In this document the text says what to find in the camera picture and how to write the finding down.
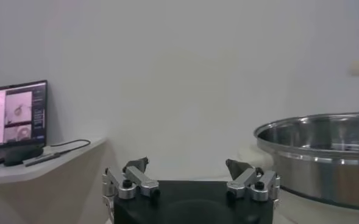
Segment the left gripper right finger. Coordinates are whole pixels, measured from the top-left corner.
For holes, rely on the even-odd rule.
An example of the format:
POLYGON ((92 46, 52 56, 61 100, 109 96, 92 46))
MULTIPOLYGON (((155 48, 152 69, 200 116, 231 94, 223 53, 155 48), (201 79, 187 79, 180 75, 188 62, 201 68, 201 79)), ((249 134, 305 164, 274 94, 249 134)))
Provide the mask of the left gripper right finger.
POLYGON ((226 166, 232 177, 226 184, 228 201, 237 201, 247 194, 253 201, 279 201, 280 176, 275 171, 233 159, 227 159, 226 166))

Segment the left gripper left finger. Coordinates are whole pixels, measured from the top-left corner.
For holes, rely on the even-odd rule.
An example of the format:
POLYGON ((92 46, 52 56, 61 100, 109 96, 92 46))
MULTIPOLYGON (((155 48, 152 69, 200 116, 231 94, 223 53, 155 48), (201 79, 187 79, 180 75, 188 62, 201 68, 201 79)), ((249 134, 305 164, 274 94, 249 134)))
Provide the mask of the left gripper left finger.
POLYGON ((106 168, 102 174, 103 196, 131 200, 140 191, 143 196, 157 197, 160 194, 159 182, 145 175, 148 164, 148 158, 144 157, 128 161, 122 169, 116 166, 106 168))

